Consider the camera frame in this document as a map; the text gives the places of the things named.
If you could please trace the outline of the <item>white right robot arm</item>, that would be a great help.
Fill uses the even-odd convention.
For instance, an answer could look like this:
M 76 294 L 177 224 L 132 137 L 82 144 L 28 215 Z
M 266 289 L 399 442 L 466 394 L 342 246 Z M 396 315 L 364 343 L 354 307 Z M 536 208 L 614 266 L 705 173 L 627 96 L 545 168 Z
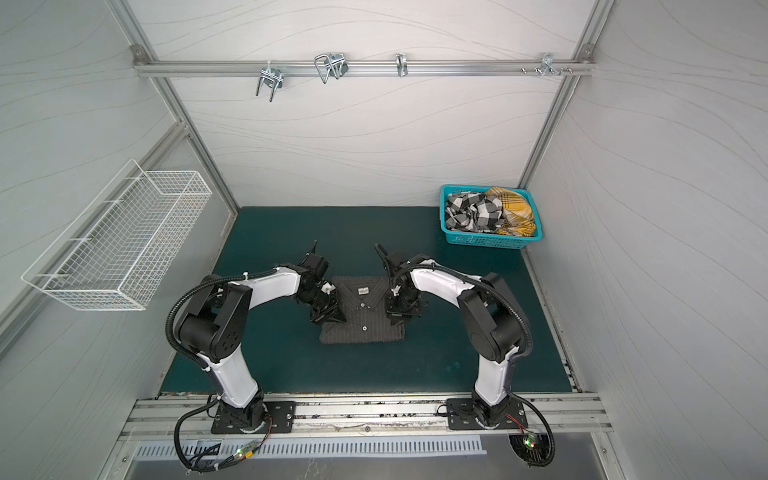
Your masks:
M 479 355 L 468 415 L 481 428 L 499 427 L 514 401 L 514 364 L 533 349 L 530 322 L 509 286 L 496 273 L 469 275 L 424 255 L 407 260 L 380 244 L 375 251 L 388 276 L 386 315 L 392 324 L 419 317 L 424 293 L 460 311 L 469 341 Z

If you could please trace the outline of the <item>dark grey pinstriped shirt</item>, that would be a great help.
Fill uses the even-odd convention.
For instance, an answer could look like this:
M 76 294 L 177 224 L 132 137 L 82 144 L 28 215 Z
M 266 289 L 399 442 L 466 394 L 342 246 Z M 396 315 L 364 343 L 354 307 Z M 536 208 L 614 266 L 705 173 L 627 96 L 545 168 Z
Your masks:
M 319 335 L 322 344 L 387 343 L 405 339 L 404 324 L 393 324 L 386 313 L 390 292 L 386 277 L 334 276 L 332 284 L 346 321 L 324 322 Z

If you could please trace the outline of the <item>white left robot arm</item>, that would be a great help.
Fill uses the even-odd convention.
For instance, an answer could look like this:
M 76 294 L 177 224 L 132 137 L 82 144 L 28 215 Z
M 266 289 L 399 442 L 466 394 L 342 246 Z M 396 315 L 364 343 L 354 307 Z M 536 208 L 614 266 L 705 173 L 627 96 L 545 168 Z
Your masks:
M 336 287 L 325 279 L 328 268 L 324 257 L 309 252 L 299 264 L 254 275 L 209 275 L 173 307 L 166 322 L 169 343 L 207 374 L 227 428 L 253 433 L 267 422 L 264 392 L 242 353 L 251 310 L 285 297 L 308 306 L 314 324 L 347 321 Z

